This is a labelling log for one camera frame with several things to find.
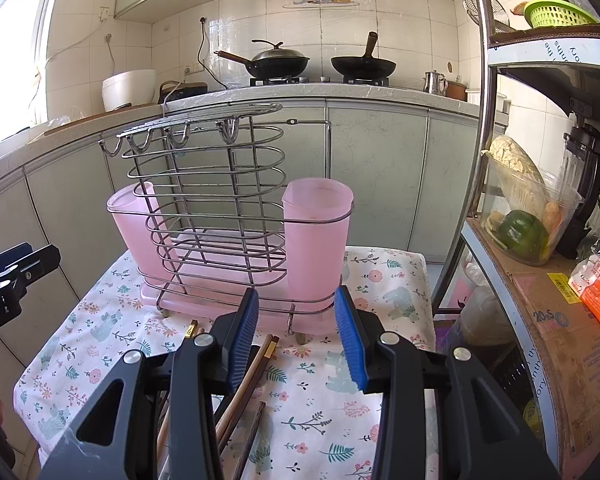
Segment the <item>dark chopstick gold band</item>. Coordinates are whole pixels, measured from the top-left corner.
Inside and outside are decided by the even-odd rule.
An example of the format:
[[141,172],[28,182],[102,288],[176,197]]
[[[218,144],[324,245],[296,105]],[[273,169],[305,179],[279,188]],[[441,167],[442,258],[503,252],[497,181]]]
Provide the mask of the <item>dark chopstick gold band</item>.
[[[253,394],[254,389],[257,387],[258,382],[264,373],[264,370],[268,366],[268,361],[272,358],[273,353],[279,342],[279,338],[277,336],[274,336],[274,337],[276,338],[276,341],[272,342],[272,344],[268,347],[268,351],[271,352],[271,354],[264,360],[264,362],[261,364],[260,370],[258,370],[258,380],[256,382],[254,382],[248,389],[248,392],[250,393],[250,398]],[[246,408],[250,398],[248,400],[246,400],[246,399],[242,400],[242,403],[239,405],[237,413],[234,415],[234,418],[232,419],[232,422],[230,423],[230,428],[228,428],[227,435],[222,439],[221,442],[218,442],[218,450],[220,453],[223,452],[224,448],[227,445],[228,440],[230,440],[230,437],[232,436],[232,433],[233,433],[235,427],[237,426],[239,419],[242,417],[242,413],[245,411],[245,408]]]

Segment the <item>light wooden chopstick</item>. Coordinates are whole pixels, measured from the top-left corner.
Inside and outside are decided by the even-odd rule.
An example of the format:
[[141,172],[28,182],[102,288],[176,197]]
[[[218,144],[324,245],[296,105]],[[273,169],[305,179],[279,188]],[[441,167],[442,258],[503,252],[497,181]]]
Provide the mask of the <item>light wooden chopstick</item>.
[[[190,339],[196,335],[198,330],[198,321],[193,320],[187,326],[184,338]],[[170,399],[166,399],[166,409],[164,410],[164,416],[161,422],[160,429],[158,431],[157,437],[157,460],[162,460],[162,456],[164,453],[164,448],[166,447],[166,439],[169,435],[169,426],[170,426]]]
[[230,423],[232,422],[234,415],[237,413],[242,400],[248,400],[250,398],[248,389],[254,382],[258,380],[258,370],[260,370],[261,364],[264,362],[264,360],[271,354],[271,352],[268,351],[268,347],[272,344],[272,342],[275,341],[276,338],[272,334],[267,334],[265,336],[258,353],[246,371],[245,377],[242,378],[242,382],[240,383],[237,391],[230,399],[230,402],[228,402],[226,410],[223,412],[215,426],[216,440],[218,440],[218,442],[221,442],[222,439],[227,435],[228,428],[230,428]]

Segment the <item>pink drip tray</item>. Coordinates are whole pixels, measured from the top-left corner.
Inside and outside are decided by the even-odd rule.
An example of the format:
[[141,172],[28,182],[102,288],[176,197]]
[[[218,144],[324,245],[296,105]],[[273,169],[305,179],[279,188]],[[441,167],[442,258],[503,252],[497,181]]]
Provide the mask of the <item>pink drip tray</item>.
[[253,288],[261,330],[326,335],[336,328],[332,295],[292,296],[280,234],[186,229],[161,242],[148,240],[136,264],[145,280],[140,296],[162,310],[217,318],[236,310]]

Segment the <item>floral tablecloth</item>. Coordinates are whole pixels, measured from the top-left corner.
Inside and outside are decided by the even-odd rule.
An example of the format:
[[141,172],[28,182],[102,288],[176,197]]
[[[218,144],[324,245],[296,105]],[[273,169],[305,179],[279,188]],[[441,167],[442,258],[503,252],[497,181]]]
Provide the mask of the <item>floral tablecloth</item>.
[[[426,260],[399,249],[349,247],[342,277],[357,308],[387,330],[436,345]],[[47,457],[124,352],[178,348],[188,325],[140,302],[142,277],[121,256],[64,319],[15,385],[14,408]],[[367,479],[381,398],[352,382],[337,335],[282,335],[221,456],[232,474],[259,403],[266,404],[244,475],[248,479]]]

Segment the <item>pink cup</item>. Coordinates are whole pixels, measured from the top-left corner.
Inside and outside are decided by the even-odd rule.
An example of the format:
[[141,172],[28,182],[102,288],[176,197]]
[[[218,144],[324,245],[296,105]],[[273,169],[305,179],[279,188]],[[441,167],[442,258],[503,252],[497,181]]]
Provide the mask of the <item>pink cup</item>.
[[132,183],[107,200],[107,210],[114,218],[138,270],[152,284],[165,282],[169,278],[151,233],[155,227],[154,220],[161,221],[161,217],[151,217],[149,211],[157,209],[154,186],[149,181],[144,185]]
[[353,192],[327,178],[288,183],[282,198],[289,297],[302,310],[328,306],[340,284]]

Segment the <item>pink cup left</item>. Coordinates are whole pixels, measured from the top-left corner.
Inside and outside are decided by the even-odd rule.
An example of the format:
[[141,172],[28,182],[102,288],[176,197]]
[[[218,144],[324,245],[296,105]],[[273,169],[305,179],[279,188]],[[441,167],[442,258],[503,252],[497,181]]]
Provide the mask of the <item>pink cup left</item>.
[[161,217],[151,217],[149,211],[157,209],[154,186],[149,181],[144,185],[132,183],[107,200],[107,210],[114,218],[138,270],[152,284],[165,282],[169,278],[151,233],[155,227],[154,220],[161,221]]

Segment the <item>cardboard box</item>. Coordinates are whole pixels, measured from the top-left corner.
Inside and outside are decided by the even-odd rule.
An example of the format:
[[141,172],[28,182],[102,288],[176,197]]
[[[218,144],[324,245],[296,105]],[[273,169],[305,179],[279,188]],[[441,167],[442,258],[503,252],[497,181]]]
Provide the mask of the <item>cardboard box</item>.
[[574,263],[529,266],[502,252],[475,219],[462,237],[512,324],[542,422],[547,455],[579,479],[600,454],[600,323],[573,295]]

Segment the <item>white rice cooker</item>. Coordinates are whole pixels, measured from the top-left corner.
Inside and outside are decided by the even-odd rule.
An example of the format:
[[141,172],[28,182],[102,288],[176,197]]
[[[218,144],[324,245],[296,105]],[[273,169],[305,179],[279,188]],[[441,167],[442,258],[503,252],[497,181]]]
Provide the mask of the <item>white rice cooker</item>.
[[102,102],[106,112],[120,107],[150,104],[154,100],[157,73],[154,70],[129,70],[102,82]]

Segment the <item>gas stove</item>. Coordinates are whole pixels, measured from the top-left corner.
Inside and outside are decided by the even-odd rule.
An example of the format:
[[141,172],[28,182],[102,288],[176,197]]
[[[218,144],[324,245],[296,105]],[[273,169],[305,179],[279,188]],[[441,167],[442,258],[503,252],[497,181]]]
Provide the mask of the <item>gas stove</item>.
[[[270,78],[270,79],[259,79],[251,78],[249,81],[250,87],[261,87],[261,86],[279,86],[280,84],[313,84],[314,80],[309,77],[295,76],[285,78]],[[356,78],[336,78],[321,77],[316,81],[317,84],[362,84],[362,86],[372,87],[385,87],[390,86],[390,79],[379,78],[379,79],[356,79]]]

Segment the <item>metal kettle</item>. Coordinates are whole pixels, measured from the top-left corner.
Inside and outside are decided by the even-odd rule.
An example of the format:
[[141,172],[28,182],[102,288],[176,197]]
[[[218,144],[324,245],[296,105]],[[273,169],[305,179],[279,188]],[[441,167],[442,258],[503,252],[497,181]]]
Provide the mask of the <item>metal kettle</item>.
[[444,96],[448,81],[442,73],[436,70],[428,70],[424,76],[424,86],[422,91],[434,96]]

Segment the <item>open black wok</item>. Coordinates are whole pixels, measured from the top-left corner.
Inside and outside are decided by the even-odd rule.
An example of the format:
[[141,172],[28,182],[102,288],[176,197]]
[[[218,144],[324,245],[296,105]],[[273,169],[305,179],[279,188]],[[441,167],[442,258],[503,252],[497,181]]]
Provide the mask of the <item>open black wok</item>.
[[332,67],[346,79],[377,80],[389,77],[396,70],[396,63],[373,56],[377,41],[378,33],[369,32],[361,56],[334,56],[330,59]]

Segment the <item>lidded black wok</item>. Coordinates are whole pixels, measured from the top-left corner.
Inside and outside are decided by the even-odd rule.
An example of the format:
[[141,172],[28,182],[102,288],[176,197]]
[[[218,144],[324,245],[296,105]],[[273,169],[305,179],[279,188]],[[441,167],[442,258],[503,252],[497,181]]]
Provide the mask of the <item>lidded black wok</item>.
[[309,58],[294,49],[283,48],[283,41],[273,44],[264,39],[253,39],[255,44],[268,44],[270,48],[263,50],[253,58],[243,58],[240,55],[223,50],[214,52],[219,58],[245,66],[254,79],[288,79],[298,77],[309,64]]

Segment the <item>black blender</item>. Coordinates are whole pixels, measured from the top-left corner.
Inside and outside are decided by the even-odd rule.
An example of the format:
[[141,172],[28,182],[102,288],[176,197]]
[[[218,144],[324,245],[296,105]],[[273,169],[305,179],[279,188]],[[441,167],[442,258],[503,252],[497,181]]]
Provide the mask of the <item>black blender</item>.
[[586,121],[591,107],[570,100],[574,123],[564,134],[565,151],[562,156],[560,180],[574,188],[582,197],[562,238],[557,244],[559,255],[577,258],[578,246],[591,231],[586,222],[592,216],[600,197],[600,132]]

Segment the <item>metal shelf rack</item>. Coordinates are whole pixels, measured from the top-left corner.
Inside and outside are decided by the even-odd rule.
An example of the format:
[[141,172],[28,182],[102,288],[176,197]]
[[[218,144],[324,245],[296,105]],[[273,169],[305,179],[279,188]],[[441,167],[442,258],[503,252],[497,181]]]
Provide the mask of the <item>metal shelf rack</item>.
[[[585,0],[600,17],[600,0]],[[462,229],[477,220],[486,195],[486,161],[480,151],[494,136],[496,78],[508,77],[542,93],[565,114],[570,100],[591,107],[587,122],[600,128],[600,34],[590,36],[583,27],[542,27],[521,32],[497,32],[491,0],[477,0],[481,51],[481,88],[475,155],[463,203],[462,216],[434,289],[431,304],[437,308],[448,290],[463,250],[469,250]]]

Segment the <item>green plastic basket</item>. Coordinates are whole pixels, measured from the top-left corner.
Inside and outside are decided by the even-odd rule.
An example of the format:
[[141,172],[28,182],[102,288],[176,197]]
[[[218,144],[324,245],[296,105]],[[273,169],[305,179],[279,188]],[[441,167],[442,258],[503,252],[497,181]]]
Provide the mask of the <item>green plastic basket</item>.
[[530,0],[524,5],[524,18],[532,28],[598,24],[585,10],[565,0]]

